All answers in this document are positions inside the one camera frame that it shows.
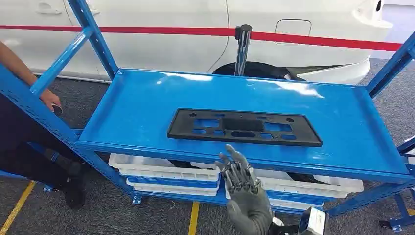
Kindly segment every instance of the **car door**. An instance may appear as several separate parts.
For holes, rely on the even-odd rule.
[[[88,0],[88,4],[99,27],[228,28],[226,0]],[[75,22],[73,13],[69,15]],[[228,41],[203,35],[103,35],[119,67],[186,72],[208,71]],[[102,66],[98,70],[106,74]]]
[[[66,12],[65,0],[0,0],[0,25],[7,26],[72,26]],[[11,48],[32,71],[42,73],[75,38],[76,32],[0,29],[0,40]],[[70,61],[61,75],[98,77],[95,63],[88,67]]]

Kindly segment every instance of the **black plastic panel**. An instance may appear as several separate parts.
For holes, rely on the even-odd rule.
[[[169,138],[321,147],[307,117],[243,111],[179,108]]]

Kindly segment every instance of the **yellow floor line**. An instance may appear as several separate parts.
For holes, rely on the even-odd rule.
[[[16,218],[17,214],[19,213],[20,209],[22,208],[24,202],[26,201],[29,194],[32,192],[33,187],[35,186],[36,182],[30,181],[29,185],[27,186],[26,190],[20,196],[20,199],[17,201],[16,205],[14,206],[12,212],[10,213],[9,217],[7,218],[6,222],[3,224],[3,227],[0,230],[0,235],[5,235],[7,230],[9,230],[10,225],[12,225],[14,219]]]
[[[415,215],[415,209],[410,209],[410,208],[406,208],[408,210],[408,214],[410,216],[414,216]]]
[[[196,234],[197,217],[199,216],[199,202],[193,202],[192,214],[190,216],[189,233],[188,235]]]

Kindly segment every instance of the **white car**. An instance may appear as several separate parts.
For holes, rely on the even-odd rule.
[[[88,0],[100,27],[235,28],[317,37],[382,41],[392,24],[381,0]],[[66,0],[0,0],[0,25],[78,26]],[[76,32],[0,29],[0,40],[42,73]],[[119,67],[233,74],[233,37],[103,33]],[[252,40],[245,75],[357,84],[371,50]],[[85,45],[63,77],[109,81]]]

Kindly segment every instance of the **red stripe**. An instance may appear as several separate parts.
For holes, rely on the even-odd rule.
[[[373,41],[361,41],[361,40],[338,39],[338,38],[321,38],[321,37],[312,37],[312,36],[299,36],[299,35],[264,33],[264,32],[252,32],[251,39],[261,40],[261,41],[281,42],[281,43],[298,43],[298,44],[319,45],[319,46],[328,46],[328,47],[346,47],[346,48],[388,50],[388,51],[397,51],[402,45],[401,43],[373,42]]]
[[[41,31],[63,31],[80,32],[81,27],[72,26],[7,26],[0,25],[0,29],[41,30]],[[230,36],[235,35],[231,28],[167,28],[167,27],[101,27],[103,33],[149,33],[149,34],[186,34],[186,35],[208,35],[208,36]],[[297,43],[307,45],[318,45],[328,47],[346,47],[371,50],[397,51],[402,44],[361,41],[338,38],[321,38],[312,36],[299,36],[289,34],[277,34],[266,32],[252,32],[252,40],[271,41],[281,43]]]

